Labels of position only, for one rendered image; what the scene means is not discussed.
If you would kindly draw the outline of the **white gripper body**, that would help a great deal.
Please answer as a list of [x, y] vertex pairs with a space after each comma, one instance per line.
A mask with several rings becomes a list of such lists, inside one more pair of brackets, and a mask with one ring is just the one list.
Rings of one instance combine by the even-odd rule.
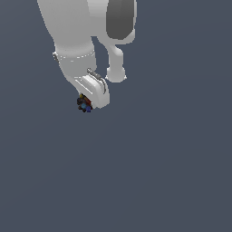
[[110, 93], [106, 81], [91, 68], [83, 77], [74, 78], [77, 90], [85, 95], [91, 102], [93, 108], [103, 108], [110, 103]]

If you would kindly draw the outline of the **small dark multicoloured object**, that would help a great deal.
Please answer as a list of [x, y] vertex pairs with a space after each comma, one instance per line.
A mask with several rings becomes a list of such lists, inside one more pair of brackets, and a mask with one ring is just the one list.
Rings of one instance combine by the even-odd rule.
[[92, 111], [92, 102], [82, 93], [77, 99], [78, 109], [83, 112], [91, 112]]

